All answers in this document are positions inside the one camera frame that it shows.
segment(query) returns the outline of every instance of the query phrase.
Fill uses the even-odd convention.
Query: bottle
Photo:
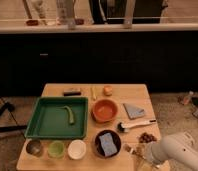
[[[190,91],[187,96],[185,96],[183,99],[181,99],[180,103],[183,105],[189,104],[190,100],[192,99],[194,92]]]

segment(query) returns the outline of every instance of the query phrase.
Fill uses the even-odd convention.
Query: tiled floor
[[[37,13],[32,8],[30,0],[27,2],[33,18],[37,19]],[[167,3],[169,6],[162,13],[162,23],[198,23],[198,0],[167,0]],[[43,5],[46,18],[55,20],[57,17],[55,0],[44,0]],[[88,0],[76,1],[75,14],[76,17],[85,19],[87,24],[92,23]],[[0,0],[0,20],[4,20],[0,21],[0,27],[23,26],[26,19],[22,0]]]
[[[195,148],[198,150],[198,122],[192,116],[195,107],[178,103],[178,97],[186,93],[152,93],[150,94],[153,108],[158,120],[162,136],[187,131],[196,140]],[[32,114],[37,97],[10,97],[6,101],[12,103],[16,110],[12,112],[20,125],[27,124]],[[0,118],[0,126],[15,125],[10,113],[6,111]],[[20,155],[24,137],[21,132],[9,132],[0,134],[0,170],[15,171]],[[171,161],[172,171],[190,171],[182,164]]]

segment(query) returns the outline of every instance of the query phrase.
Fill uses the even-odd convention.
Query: black tripod
[[[6,102],[1,96],[0,96],[1,101],[3,102],[2,107],[0,108],[0,116],[4,113],[5,110],[8,110],[10,112],[11,117],[15,121],[17,126],[5,126],[5,127],[0,127],[0,133],[2,132],[10,132],[10,131],[15,131],[15,130],[21,130],[21,129],[26,129],[27,125],[18,125],[16,119],[14,118],[13,112],[15,110],[15,107],[13,104]]]

